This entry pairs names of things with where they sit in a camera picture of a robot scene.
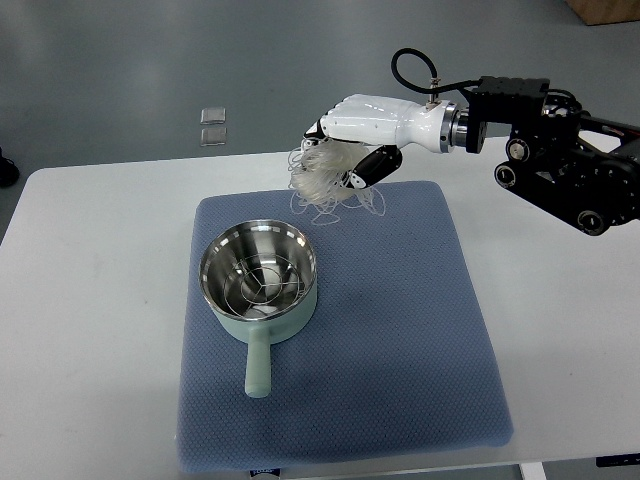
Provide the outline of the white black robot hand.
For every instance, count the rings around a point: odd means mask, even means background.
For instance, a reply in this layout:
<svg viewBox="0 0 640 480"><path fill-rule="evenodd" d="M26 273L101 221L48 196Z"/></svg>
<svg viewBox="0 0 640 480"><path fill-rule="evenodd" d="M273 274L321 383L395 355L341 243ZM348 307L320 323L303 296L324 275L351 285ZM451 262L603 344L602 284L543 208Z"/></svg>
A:
<svg viewBox="0 0 640 480"><path fill-rule="evenodd" d="M447 100L421 105L395 98L351 95L328 110L303 135L302 148L323 143L362 144L374 150L353 167L339 167L339 184L364 190L402 163L401 149L416 144L432 153L449 153L465 144L465 112Z"/></svg>

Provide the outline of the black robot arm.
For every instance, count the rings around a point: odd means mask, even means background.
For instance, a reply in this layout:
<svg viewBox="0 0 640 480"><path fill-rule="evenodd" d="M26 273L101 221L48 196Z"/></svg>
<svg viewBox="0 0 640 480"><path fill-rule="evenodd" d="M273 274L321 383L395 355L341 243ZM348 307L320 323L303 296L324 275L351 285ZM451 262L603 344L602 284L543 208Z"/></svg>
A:
<svg viewBox="0 0 640 480"><path fill-rule="evenodd" d="M590 236L638 219L638 127L592 116L546 79L483 76L457 89L467 152L481 150L488 124L511 128L499 186Z"/></svg>

